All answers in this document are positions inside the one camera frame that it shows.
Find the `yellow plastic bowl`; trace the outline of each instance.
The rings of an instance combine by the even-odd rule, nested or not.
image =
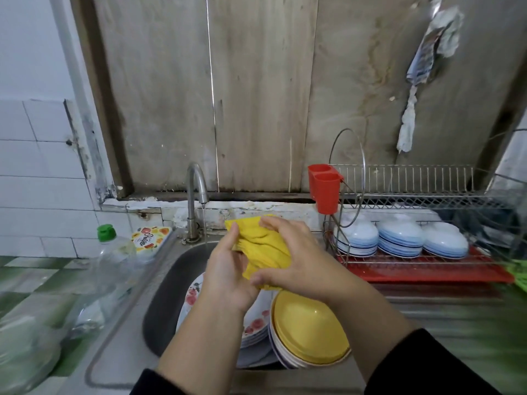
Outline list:
[[[296,357],[326,365],[349,351],[346,334],[322,302],[280,291],[272,310],[280,342]]]

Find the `person's right hand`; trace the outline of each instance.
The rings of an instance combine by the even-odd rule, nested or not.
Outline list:
[[[287,269],[261,269],[253,285],[273,285],[326,304],[350,285],[352,274],[317,244],[304,222],[262,216],[260,225],[280,233],[291,254]]]

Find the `black sleeve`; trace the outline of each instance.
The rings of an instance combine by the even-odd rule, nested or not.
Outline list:
[[[365,395],[499,394],[425,329],[412,332],[377,366]]]
[[[185,395],[177,386],[155,371],[145,369],[130,395]]]

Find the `torn paper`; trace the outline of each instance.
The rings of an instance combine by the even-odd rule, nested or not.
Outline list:
[[[410,64],[406,79],[412,84],[406,110],[403,113],[399,130],[397,150],[409,152],[412,149],[412,137],[415,129],[415,104],[417,103],[417,85],[426,83],[434,66],[437,55],[451,57],[459,45],[459,32],[463,25],[464,14],[457,6],[439,11],[441,0],[432,0],[432,16],[425,36]]]

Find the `red plastic cup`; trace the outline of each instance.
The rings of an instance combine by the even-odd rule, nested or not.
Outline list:
[[[318,173],[313,176],[317,209],[323,215],[333,215],[338,210],[342,176],[336,172]]]
[[[313,200],[317,199],[317,189],[315,187],[315,176],[323,172],[331,172],[332,167],[323,163],[309,165],[307,167],[307,173],[309,175],[309,193]]]

